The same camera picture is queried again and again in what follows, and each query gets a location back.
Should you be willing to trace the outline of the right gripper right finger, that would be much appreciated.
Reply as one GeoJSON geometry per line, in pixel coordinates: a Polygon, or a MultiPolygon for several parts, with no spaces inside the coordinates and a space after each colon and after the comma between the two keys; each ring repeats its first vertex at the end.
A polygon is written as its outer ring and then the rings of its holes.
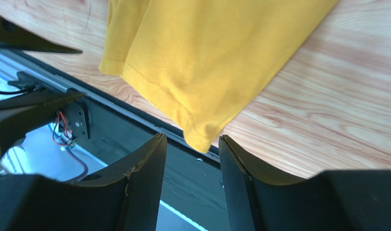
{"type": "Polygon", "coordinates": [[[233,231],[391,231],[391,170],[326,170],[304,179],[219,139],[233,231]]]}

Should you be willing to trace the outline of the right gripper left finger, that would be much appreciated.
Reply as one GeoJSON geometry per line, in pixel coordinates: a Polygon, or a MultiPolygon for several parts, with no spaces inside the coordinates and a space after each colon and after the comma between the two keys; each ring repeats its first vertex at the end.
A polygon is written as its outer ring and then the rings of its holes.
{"type": "Polygon", "coordinates": [[[166,153],[158,133],[79,181],[0,175],[0,231],[153,231],[166,153]]]}

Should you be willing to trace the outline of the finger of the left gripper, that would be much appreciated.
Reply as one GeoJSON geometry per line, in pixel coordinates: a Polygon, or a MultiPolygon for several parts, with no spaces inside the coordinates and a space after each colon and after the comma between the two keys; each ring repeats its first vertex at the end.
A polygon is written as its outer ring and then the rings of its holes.
{"type": "Polygon", "coordinates": [[[0,16],[0,49],[81,54],[82,51],[42,38],[0,16]]]}
{"type": "Polygon", "coordinates": [[[0,153],[7,152],[28,132],[50,123],[58,110],[85,96],[82,92],[35,91],[1,100],[0,153]]]}

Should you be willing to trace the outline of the yellow t-shirt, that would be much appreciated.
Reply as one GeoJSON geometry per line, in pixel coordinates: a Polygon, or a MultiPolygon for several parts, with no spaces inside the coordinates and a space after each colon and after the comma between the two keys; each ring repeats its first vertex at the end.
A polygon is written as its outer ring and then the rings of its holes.
{"type": "Polygon", "coordinates": [[[102,73],[120,76],[206,153],[334,0],[111,0],[102,73]]]}

